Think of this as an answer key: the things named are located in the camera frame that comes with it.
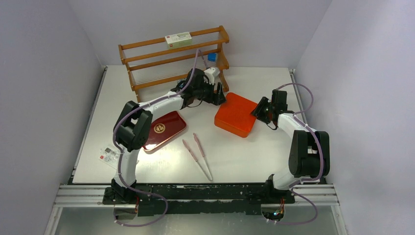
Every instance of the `wooden shelf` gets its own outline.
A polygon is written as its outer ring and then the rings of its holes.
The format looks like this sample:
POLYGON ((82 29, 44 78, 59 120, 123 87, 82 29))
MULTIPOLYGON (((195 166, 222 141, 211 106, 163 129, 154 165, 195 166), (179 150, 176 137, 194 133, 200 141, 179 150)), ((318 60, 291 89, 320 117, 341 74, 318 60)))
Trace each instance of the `wooden shelf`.
MULTIPOLYGON (((139 65, 132 65, 133 62, 137 63, 137 61, 148 60, 150 58, 159 56, 163 57, 166 55, 178 55, 179 53, 183 54, 183 52, 188 50, 193 51, 197 48, 202 47, 209 47, 209 50, 203 51, 202 55, 206 56, 210 53, 218 54, 216 62, 208 61, 208 66, 215 66, 219 68, 221 71, 219 77, 223 83, 224 91, 227 92, 229 90, 228 84, 225 80, 225 77, 223 76, 223 70, 227 70, 229 68, 229 63, 222 50, 222 44, 229 42, 229 36, 223 26, 191 32, 190 35, 192 36, 193 40, 192 44, 189 46, 171 50, 160 50, 132 57, 126 57, 126 50, 151 46, 155 44, 165 44, 164 37, 127 45, 118 45, 121 62, 127 68, 131 89, 132 91, 136 92, 138 102, 140 102, 138 94, 139 89, 186 78, 187 73, 193 67, 193 59, 196 54, 192 53, 173 58, 163 58, 161 60, 156 59, 155 61, 139 65)), ((201 59, 198 60, 197 67, 200 69, 204 68, 201 59)))

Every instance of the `white table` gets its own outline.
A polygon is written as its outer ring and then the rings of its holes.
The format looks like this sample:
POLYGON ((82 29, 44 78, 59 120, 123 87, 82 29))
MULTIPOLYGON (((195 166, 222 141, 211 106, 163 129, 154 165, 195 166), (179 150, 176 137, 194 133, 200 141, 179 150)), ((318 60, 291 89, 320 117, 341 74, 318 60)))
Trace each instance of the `white table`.
MULTIPOLYGON (((224 73, 230 92, 254 102, 259 102, 263 96, 271 98, 272 89, 292 82, 287 68, 231 67, 224 73)), ((170 82, 141 89, 141 100, 161 96, 175 86, 176 82, 170 82)), ((288 109, 299 111, 294 88, 289 86, 284 90, 288 92, 288 109)), ((80 150, 73 183, 111 182, 115 169, 100 161, 99 155, 101 148, 112 143, 113 127, 129 100, 136 101, 136 96, 131 91, 125 66, 109 66, 80 150)), ((182 139, 188 140, 200 157, 193 132, 202 143, 214 183, 264 182, 271 174, 287 167, 291 140, 284 132, 279 129, 273 131, 257 120, 249 136, 241 138, 213 124, 218 108, 202 103, 197 108, 180 110, 187 129, 153 154, 140 151, 137 182, 208 183, 182 144, 182 139)))

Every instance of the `gold circular logo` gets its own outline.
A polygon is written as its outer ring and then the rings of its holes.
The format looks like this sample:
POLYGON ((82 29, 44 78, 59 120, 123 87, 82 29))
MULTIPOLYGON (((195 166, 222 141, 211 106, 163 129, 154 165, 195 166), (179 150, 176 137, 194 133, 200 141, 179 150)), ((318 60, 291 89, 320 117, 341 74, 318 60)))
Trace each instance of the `gold circular logo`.
POLYGON ((166 126, 163 123, 159 123, 154 126, 154 131, 157 134, 163 133, 165 130, 166 130, 166 126))

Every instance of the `orange box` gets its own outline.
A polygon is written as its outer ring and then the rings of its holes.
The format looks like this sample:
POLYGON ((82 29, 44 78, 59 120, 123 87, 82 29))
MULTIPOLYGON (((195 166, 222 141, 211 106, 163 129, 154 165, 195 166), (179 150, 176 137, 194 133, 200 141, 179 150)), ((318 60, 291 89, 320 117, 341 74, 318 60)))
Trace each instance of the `orange box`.
POLYGON ((226 102, 215 115, 215 125, 237 136, 246 138, 254 126, 256 117, 251 115, 256 103, 235 93, 226 95, 226 102))

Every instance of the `white wall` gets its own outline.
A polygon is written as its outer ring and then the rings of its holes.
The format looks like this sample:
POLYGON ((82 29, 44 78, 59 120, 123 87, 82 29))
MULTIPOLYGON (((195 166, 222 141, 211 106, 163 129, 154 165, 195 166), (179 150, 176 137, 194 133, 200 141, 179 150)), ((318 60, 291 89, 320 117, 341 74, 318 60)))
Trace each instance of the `white wall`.
POLYGON ((102 64, 118 44, 223 25, 231 66, 294 68, 331 0, 69 0, 102 64))
POLYGON ((43 234, 101 75, 66 1, 0 1, 0 234, 43 234))
POLYGON ((414 1, 333 0, 297 67, 351 235, 414 234, 414 43, 414 1))

